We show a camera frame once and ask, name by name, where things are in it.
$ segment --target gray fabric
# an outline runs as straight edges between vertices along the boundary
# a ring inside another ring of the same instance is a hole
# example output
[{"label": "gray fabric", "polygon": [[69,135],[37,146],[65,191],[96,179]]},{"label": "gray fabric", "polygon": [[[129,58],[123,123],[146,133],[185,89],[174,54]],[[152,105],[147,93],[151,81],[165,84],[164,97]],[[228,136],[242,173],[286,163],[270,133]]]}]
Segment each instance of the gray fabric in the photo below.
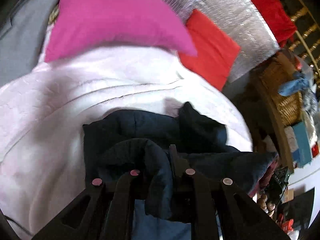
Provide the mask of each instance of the gray fabric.
[{"label": "gray fabric", "polygon": [[20,0],[0,30],[0,87],[36,66],[58,0]]}]

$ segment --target white comforter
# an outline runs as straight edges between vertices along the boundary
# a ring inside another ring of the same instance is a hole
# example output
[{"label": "white comforter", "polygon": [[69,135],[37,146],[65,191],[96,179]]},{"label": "white comforter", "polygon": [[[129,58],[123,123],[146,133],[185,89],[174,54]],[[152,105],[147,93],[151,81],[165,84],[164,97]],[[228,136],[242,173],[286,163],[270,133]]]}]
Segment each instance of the white comforter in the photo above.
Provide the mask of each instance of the white comforter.
[{"label": "white comforter", "polygon": [[252,150],[237,109],[171,52],[102,46],[51,64],[43,58],[32,73],[0,89],[0,208],[32,233],[84,189],[82,124],[117,109],[176,116],[190,101],[226,124],[228,145]]}]

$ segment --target pink fabric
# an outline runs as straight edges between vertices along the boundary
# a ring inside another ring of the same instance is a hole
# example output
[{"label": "pink fabric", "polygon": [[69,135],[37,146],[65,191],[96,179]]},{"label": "pink fabric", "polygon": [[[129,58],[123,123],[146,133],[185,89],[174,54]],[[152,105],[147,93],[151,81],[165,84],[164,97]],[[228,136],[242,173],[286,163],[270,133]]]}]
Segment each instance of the pink fabric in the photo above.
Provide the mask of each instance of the pink fabric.
[{"label": "pink fabric", "polygon": [[268,186],[273,172],[278,167],[278,162],[279,162],[279,155],[276,158],[274,158],[273,162],[269,165],[266,172],[259,179],[254,189],[248,194],[249,197],[253,197],[259,190],[264,189]]},{"label": "pink fabric", "polygon": [[196,55],[187,29],[162,0],[60,0],[59,6],[46,62],[76,55],[105,41]]}]

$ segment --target red object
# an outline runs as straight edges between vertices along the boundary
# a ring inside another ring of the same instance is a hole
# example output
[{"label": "red object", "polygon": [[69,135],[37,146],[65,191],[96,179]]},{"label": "red object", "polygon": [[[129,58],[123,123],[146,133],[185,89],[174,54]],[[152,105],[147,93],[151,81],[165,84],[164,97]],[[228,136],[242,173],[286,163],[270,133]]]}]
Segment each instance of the red object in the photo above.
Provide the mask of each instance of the red object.
[{"label": "red object", "polygon": [[312,157],[316,157],[316,156],[319,154],[318,143],[316,143],[316,144],[312,147],[311,152],[312,152]]},{"label": "red object", "polygon": [[282,228],[282,222],[283,222],[283,214],[279,214],[277,219],[277,225]]},{"label": "red object", "polygon": [[292,231],[292,226],[293,226],[293,219],[290,219],[289,221],[286,221],[282,223],[281,229],[285,232],[288,233]]},{"label": "red object", "polygon": [[251,0],[256,6],[281,47],[294,34],[297,27],[286,15],[279,0]]},{"label": "red object", "polygon": [[294,66],[296,67],[296,70],[301,71],[302,64],[296,55],[294,55]]},{"label": "red object", "polygon": [[198,56],[191,57],[180,52],[181,63],[221,91],[240,46],[197,9],[193,10],[186,26]]},{"label": "red object", "polygon": [[267,171],[265,172],[265,174],[263,174],[262,178],[259,180],[260,189],[264,189],[268,186],[271,176],[278,166],[278,162],[279,162],[279,156],[274,158],[273,162],[267,168]]}]

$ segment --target wooden shelf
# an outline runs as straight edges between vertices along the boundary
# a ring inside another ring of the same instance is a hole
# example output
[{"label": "wooden shelf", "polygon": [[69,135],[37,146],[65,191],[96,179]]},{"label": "wooden shelf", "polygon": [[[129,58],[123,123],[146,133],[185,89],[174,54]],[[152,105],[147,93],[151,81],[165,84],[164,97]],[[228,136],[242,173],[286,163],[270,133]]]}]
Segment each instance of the wooden shelf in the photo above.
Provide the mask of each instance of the wooden shelf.
[{"label": "wooden shelf", "polygon": [[276,139],[278,141],[279,154],[282,161],[282,165],[288,166],[290,173],[293,173],[293,164],[292,164],[293,160],[291,156],[289,143],[284,132],[284,125],[281,121],[281,116],[275,104],[273,103],[271,97],[266,91],[265,87],[261,83],[261,80],[258,77],[252,77],[251,82],[267,108],[273,129],[276,134]]}]

